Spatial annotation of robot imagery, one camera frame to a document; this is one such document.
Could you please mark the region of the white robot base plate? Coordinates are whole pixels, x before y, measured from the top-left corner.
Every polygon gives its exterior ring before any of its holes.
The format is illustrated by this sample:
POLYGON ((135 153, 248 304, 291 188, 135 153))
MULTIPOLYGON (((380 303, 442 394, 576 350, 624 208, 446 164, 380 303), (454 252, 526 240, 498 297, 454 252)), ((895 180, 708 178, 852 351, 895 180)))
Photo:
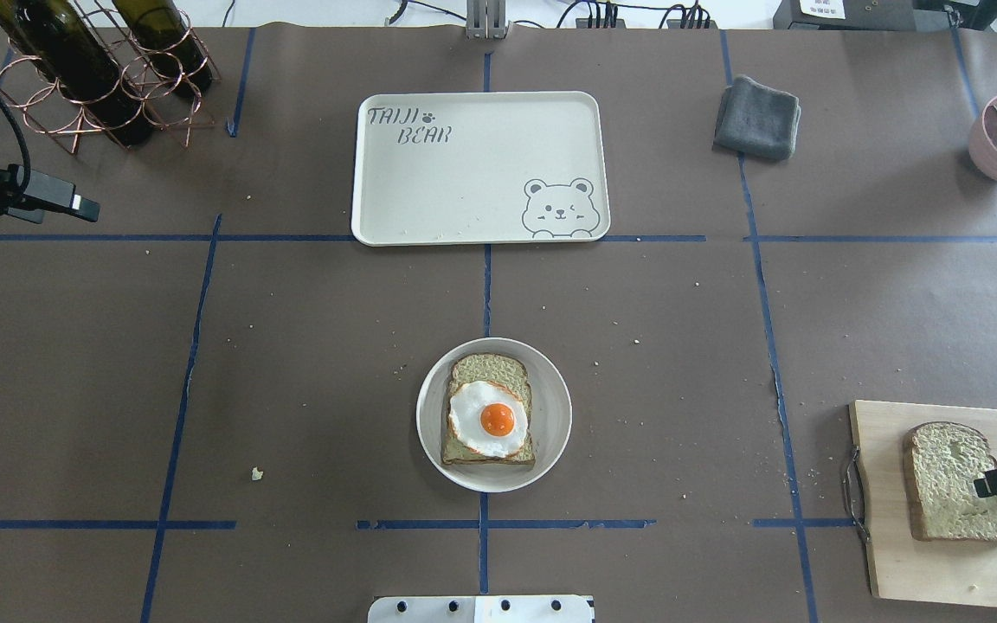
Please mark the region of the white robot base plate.
POLYGON ((595 622, 592 596, 578 594, 384 596, 368 622, 595 622))

